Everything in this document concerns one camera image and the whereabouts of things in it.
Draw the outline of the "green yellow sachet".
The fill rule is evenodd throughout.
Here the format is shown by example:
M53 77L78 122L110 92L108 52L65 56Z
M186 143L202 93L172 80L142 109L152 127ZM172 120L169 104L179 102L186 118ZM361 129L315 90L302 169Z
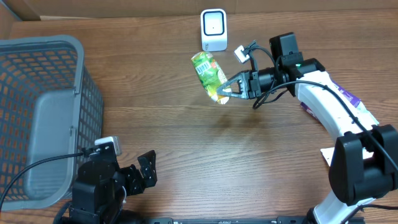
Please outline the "green yellow sachet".
M199 52L191 58L198 79L207 95L216 103L225 105L229 101L228 96L217 94L216 90L227 81L227 78L210 52Z

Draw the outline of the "red purple pad package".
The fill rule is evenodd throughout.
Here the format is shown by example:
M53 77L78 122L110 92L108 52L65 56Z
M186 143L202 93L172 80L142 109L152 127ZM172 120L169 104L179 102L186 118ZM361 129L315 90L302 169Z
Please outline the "red purple pad package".
M366 110L366 107L362 103L361 99L349 92L348 90L345 90L341 85L337 84L334 80L332 80L334 83L335 87L338 89L340 93L343 94L343 96L358 110L358 111L364 111ZM300 103L301 107L311 116L313 116L315 119L318 119L315 116L315 113L303 102Z

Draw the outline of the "white shampoo tube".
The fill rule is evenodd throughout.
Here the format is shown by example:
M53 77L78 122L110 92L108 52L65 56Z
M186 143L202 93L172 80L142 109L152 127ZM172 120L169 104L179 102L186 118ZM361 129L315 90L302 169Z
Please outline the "white shampoo tube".
M320 149L320 152L321 152L324 160L328 164L328 166L331 166L331 161L333 158L334 150L335 150L334 147ZM363 148L363 159L364 160L371 158L373 156L373 154L374 154L373 152L367 151L365 147Z

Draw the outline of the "teal wipes packet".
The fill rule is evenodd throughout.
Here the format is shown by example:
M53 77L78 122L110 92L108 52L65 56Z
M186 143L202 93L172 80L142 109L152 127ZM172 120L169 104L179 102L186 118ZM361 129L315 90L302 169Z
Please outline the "teal wipes packet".
M359 100L354 107L362 114L363 117L366 118L367 121L370 121L372 124L378 125L379 121L368 111L364 105L364 103Z

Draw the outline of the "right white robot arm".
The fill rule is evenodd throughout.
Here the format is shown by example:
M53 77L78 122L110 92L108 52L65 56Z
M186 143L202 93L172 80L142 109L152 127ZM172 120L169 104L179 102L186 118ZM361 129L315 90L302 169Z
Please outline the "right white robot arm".
M285 88L307 105L335 142L328 179L331 192L299 219L300 223L350 223L375 200L397 189L397 130L380 126L358 111L336 88L325 67L304 59L292 32L275 36L266 53L271 68L259 69L255 42L239 46L235 56L251 69L237 73L217 88L217 94L254 100L254 108Z

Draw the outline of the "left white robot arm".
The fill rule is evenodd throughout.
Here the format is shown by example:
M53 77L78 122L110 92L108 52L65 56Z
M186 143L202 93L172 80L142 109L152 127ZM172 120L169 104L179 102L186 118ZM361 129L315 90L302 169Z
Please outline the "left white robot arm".
M78 169L72 199L58 211L54 223L147 223L136 212L123 209L128 196L142 194L157 183L156 153L151 150L137 158L135 165L121 168L116 148L101 144L84 148L90 160Z

